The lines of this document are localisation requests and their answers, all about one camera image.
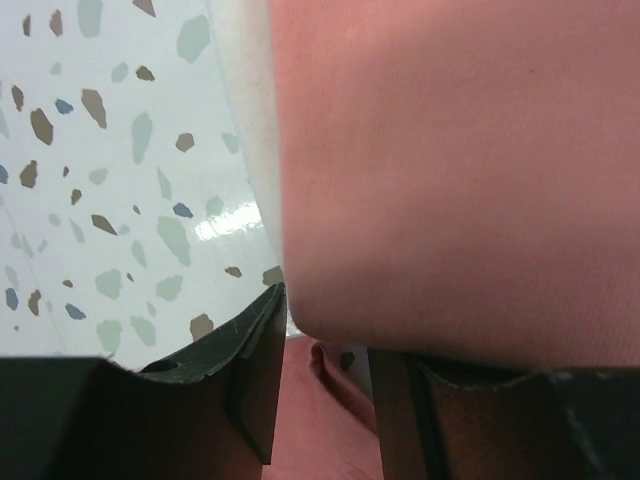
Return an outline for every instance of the speckled countertop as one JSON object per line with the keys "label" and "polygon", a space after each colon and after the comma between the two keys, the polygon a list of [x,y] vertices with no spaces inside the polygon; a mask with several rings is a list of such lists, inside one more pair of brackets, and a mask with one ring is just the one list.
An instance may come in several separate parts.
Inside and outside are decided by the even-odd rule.
{"label": "speckled countertop", "polygon": [[0,354],[138,368],[282,273],[204,0],[0,0]]}

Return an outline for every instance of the brown speckle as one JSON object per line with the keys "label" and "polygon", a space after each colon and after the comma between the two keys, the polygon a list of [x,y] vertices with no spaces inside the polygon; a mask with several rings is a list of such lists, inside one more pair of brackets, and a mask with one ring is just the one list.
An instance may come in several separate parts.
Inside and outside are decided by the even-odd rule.
{"label": "brown speckle", "polygon": [[284,281],[284,276],[282,275],[282,269],[280,267],[270,268],[262,274],[262,283],[267,287],[282,281]]}
{"label": "brown speckle", "polygon": [[76,203],[78,203],[81,198],[82,198],[82,191],[78,190],[77,188],[74,188],[73,191],[71,192],[71,205],[75,205]]}
{"label": "brown speckle", "polygon": [[153,82],[156,79],[156,77],[153,76],[151,70],[149,70],[144,65],[138,67],[138,70],[136,70],[136,77],[147,82]]}
{"label": "brown speckle", "polygon": [[56,37],[62,36],[62,13],[56,10],[49,20],[49,28]]}
{"label": "brown speckle", "polygon": [[213,331],[213,322],[206,313],[203,313],[191,320],[190,330],[193,341],[195,342]]}
{"label": "brown speckle", "polygon": [[33,133],[35,133],[38,140],[51,145],[51,142],[53,142],[53,125],[51,125],[41,108],[31,112],[31,128],[33,128]]}
{"label": "brown speckle", "polygon": [[82,90],[82,105],[100,128],[107,128],[107,112],[104,110],[102,97],[96,90]]}
{"label": "brown speckle", "polygon": [[110,233],[111,235],[118,235],[115,229],[109,223],[109,220],[104,218],[102,215],[91,215],[91,222],[93,226],[99,228],[100,230]]}
{"label": "brown speckle", "polygon": [[31,310],[31,313],[33,313],[36,317],[40,315],[40,307],[38,306],[40,298],[42,298],[42,295],[40,295],[40,290],[36,290],[31,294],[31,296],[29,297],[29,302],[27,302],[27,304],[29,305],[29,310]]}
{"label": "brown speckle", "polygon": [[346,372],[351,368],[353,362],[355,361],[356,356],[352,352],[344,352],[340,355],[340,369],[343,372]]}
{"label": "brown speckle", "polygon": [[156,11],[153,8],[153,0],[133,0],[133,4],[147,15],[151,15],[152,17],[156,16]]}
{"label": "brown speckle", "polygon": [[176,141],[176,148],[181,152],[186,152],[195,145],[193,135],[190,133],[181,133]]}
{"label": "brown speckle", "polygon": [[24,93],[22,93],[20,87],[17,85],[11,87],[11,96],[13,97],[13,103],[16,104],[16,110],[21,112],[22,107],[24,106]]}
{"label": "brown speckle", "polygon": [[232,277],[240,278],[242,276],[242,272],[238,267],[228,267],[224,269]]}
{"label": "brown speckle", "polygon": [[24,33],[25,37],[31,36],[31,15],[24,17],[22,21],[22,33]]}
{"label": "brown speckle", "polygon": [[29,165],[24,167],[22,173],[20,173],[20,183],[23,187],[33,188],[38,178],[38,162],[31,160]]}

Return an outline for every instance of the pink fabric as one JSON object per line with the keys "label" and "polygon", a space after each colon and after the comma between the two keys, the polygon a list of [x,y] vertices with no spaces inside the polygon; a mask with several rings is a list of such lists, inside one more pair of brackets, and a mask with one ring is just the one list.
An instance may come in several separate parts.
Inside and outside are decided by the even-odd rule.
{"label": "pink fabric", "polygon": [[640,2],[270,6],[301,328],[640,363]]}
{"label": "pink fabric", "polygon": [[287,340],[272,465],[263,480],[382,480],[373,404],[333,348]]}

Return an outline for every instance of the blue speckle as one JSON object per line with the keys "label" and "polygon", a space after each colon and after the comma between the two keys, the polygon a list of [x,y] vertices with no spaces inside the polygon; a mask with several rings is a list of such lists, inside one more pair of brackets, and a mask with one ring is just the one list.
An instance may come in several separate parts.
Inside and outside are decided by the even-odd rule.
{"label": "blue speckle", "polygon": [[7,306],[11,310],[16,310],[18,308],[18,295],[16,295],[16,291],[13,288],[7,288],[4,293],[7,297]]}
{"label": "blue speckle", "polygon": [[64,308],[67,310],[69,316],[74,320],[82,320],[84,318],[87,318],[82,310],[80,310],[78,307],[74,307],[70,303],[67,303]]}
{"label": "blue speckle", "polygon": [[193,218],[193,213],[191,213],[189,207],[187,207],[182,202],[178,202],[173,206],[173,213],[175,213],[179,217]]}
{"label": "blue speckle", "polygon": [[73,112],[73,107],[69,105],[67,102],[65,102],[64,100],[60,100],[60,99],[56,100],[56,108],[63,115]]}

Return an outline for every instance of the folded cloth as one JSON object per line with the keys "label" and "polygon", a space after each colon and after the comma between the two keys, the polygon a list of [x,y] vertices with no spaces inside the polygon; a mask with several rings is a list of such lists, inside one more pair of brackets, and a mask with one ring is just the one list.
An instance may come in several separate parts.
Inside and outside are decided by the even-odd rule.
{"label": "folded cloth", "polygon": [[640,363],[640,2],[269,5],[303,330]]}
{"label": "folded cloth", "polygon": [[382,480],[373,403],[345,376],[338,352],[308,337],[287,340],[263,480]]}

